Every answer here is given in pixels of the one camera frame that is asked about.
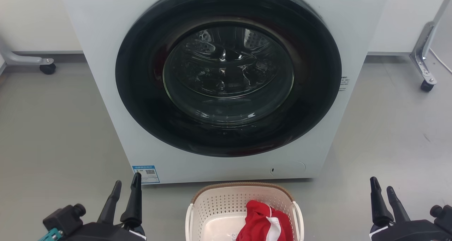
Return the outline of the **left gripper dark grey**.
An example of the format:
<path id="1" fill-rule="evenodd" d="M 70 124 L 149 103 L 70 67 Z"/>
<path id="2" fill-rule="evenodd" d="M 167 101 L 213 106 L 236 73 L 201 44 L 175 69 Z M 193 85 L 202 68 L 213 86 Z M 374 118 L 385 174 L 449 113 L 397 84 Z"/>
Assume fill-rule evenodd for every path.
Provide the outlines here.
<path id="1" fill-rule="evenodd" d="M 97 222 L 82 225 L 73 234 L 66 238 L 67 241 L 146 241 L 147 237 L 134 231 L 142 224 L 142 176 L 134 173 L 131 182 L 131 193 L 125 212 L 120 221 L 123 228 L 114 223 L 117 202 L 119 201 L 122 182 L 117 180 L 108 199 L 103 206 Z"/>

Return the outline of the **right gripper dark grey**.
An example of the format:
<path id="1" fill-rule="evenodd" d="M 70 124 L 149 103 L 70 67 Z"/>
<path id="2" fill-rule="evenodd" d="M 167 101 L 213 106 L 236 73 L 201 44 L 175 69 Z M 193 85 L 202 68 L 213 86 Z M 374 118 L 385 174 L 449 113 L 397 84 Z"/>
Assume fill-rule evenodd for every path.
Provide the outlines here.
<path id="1" fill-rule="evenodd" d="M 369 234 L 371 241 L 450 241 L 450 233 L 428 220 L 411 221 L 394 188 L 388 186 L 386 194 L 394 217 L 389 212 L 376 177 L 370 178 L 371 213 L 374 226 L 380 228 Z"/>

